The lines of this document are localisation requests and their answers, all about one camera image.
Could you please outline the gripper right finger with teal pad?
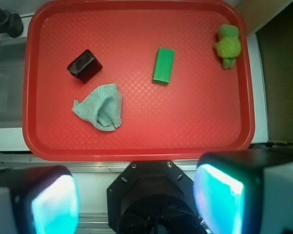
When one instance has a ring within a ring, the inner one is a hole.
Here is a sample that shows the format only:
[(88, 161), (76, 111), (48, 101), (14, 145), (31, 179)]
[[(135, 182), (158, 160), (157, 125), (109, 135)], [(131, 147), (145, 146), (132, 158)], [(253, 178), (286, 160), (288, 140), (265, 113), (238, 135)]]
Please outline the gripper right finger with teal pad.
[(193, 196), (214, 234), (293, 234), (293, 149), (206, 153)]

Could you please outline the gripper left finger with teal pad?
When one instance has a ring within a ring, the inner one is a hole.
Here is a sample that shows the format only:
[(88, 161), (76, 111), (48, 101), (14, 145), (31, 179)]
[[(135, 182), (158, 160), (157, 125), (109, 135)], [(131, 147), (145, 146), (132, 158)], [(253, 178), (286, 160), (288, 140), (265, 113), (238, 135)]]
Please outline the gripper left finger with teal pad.
[(80, 195), (64, 166), (0, 170), (0, 234), (73, 234)]

